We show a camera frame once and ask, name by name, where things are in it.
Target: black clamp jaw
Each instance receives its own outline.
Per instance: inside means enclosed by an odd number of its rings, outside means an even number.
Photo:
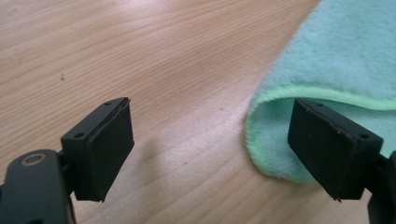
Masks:
[[[288,142],[335,200],[358,200],[368,189],[370,223],[396,223],[396,152],[380,155],[381,137],[326,105],[296,99]]]
[[[59,153],[40,149],[14,160],[0,188],[0,223],[76,223],[73,191],[103,202],[134,146],[129,102],[97,107],[62,137]]]

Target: light blue towel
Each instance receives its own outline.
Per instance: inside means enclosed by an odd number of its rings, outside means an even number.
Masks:
[[[396,150],[396,2],[323,0],[301,25],[251,102],[247,148],[258,169],[312,181],[287,143],[295,97],[314,98]]]

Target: wooden table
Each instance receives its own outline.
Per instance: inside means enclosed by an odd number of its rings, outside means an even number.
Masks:
[[[0,177],[104,101],[132,99],[136,145],[78,223],[368,223],[369,194],[261,175],[249,101],[318,0],[2,1]]]

